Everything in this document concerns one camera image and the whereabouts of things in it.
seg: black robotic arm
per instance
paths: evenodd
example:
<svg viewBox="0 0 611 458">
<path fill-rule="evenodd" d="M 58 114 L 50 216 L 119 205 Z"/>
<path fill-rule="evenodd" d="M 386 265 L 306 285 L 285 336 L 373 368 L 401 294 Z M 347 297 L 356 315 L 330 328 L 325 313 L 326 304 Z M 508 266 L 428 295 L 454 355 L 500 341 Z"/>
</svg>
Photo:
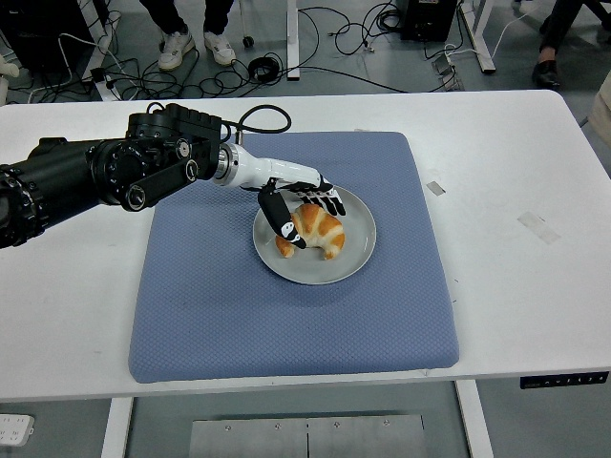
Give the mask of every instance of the black robotic arm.
<svg viewBox="0 0 611 458">
<path fill-rule="evenodd" d="M 0 165 L 0 248 L 17 246 L 100 204 L 152 207 L 199 179 L 259 192 L 274 231 L 300 248 L 281 189 L 344 214 L 337 192 L 315 169 L 255 158 L 221 143 L 223 121 L 177 104 L 132 114 L 124 138 L 42 138 L 28 159 Z"/>
</svg>

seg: table leg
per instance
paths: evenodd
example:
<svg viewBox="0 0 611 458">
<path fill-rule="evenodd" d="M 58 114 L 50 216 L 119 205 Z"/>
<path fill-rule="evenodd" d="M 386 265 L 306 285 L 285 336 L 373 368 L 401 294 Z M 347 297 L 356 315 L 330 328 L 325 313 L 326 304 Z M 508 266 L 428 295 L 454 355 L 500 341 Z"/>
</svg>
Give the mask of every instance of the table leg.
<svg viewBox="0 0 611 458">
<path fill-rule="evenodd" d="M 116 24 L 118 23 L 121 14 L 118 11 L 111 11 L 108 15 L 106 24 L 102 26 L 97 15 L 97 11 L 95 10 L 94 2 L 86 2 L 81 11 L 87 24 L 92 24 L 90 27 L 90 33 L 98 45 L 94 48 L 94 52 L 89 59 L 89 64 L 83 72 L 82 77 L 83 79 L 86 79 L 91 76 L 91 69 L 96 69 L 102 65 L 104 57 L 106 57 L 106 51 L 113 40 Z"/>
<path fill-rule="evenodd" d="M 299 20 L 297 0 L 286 2 L 286 65 L 289 69 L 286 78 L 290 81 L 299 80 Z"/>
<path fill-rule="evenodd" d="M 113 398 L 101 458 L 123 458 L 130 432 L 134 398 Z"/>
<path fill-rule="evenodd" d="M 484 73 L 494 73 L 496 71 L 495 63 L 490 56 L 488 46 L 484 41 L 484 29 L 490 18 L 490 13 L 493 9 L 494 0 L 481 0 L 477 11 L 473 10 L 471 3 L 463 3 L 460 7 L 462 16 L 467 25 L 467 31 L 471 37 L 471 42 L 474 49 L 477 51 L 477 60 L 479 67 Z"/>
<path fill-rule="evenodd" d="M 493 448 L 475 380 L 456 380 L 454 385 L 472 458 L 493 458 Z"/>
</svg>

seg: white sneaker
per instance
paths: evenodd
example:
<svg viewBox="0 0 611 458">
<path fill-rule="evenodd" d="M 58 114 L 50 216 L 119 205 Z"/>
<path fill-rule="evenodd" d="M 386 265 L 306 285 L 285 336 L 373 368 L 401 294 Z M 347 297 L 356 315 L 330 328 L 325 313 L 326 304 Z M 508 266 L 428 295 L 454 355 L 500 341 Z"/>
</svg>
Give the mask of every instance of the white sneaker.
<svg viewBox="0 0 611 458">
<path fill-rule="evenodd" d="M 214 60 L 219 65 L 227 67 L 236 60 L 236 54 L 224 35 L 215 35 L 211 31 L 205 31 L 203 33 L 203 44 L 212 52 Z"/>
<path fill-rule="evenodd" d="M 169 72 L 176 69 L 182 63 L 182 57 L 193 49 L 195 41 L 191 32 L 180 34 L 175 31 L 169 35 L 165 35 L 165 46 L 159 56 L 159 69 Z"/>
</svg>

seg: blue mat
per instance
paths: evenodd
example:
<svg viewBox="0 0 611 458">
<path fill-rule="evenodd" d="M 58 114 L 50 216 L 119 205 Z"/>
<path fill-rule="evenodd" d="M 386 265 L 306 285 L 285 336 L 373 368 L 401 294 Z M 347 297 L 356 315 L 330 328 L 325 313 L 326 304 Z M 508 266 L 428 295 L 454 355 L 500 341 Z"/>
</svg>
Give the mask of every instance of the blue mat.
<svg viewBox="0 0 611 458">
<path fill-rule="evenodd" d="M 253 155 L 317 168 L 360 197 L 377 243 L 351 277 L 285 280 L 252 241 L 257 196 L 199 181 L 157 206 L 129 367 L 141 383 L 449 367 L 453 311 L 407 140 L 394 133 L 247 135 Z"/>
</svg>

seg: black shoe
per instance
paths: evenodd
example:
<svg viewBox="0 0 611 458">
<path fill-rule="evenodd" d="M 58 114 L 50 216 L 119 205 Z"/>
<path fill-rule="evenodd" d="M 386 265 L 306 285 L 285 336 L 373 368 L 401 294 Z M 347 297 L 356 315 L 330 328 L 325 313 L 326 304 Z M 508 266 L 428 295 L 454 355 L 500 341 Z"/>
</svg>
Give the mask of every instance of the black shoe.
<svg viewBox="0 0 611 458">
<path fill-rule="evenodd" d="M 555 60 L 546 60 L 535 65 L 533 81 L 543 89 L 557 89 L 560 86 Z"/>
</svg>

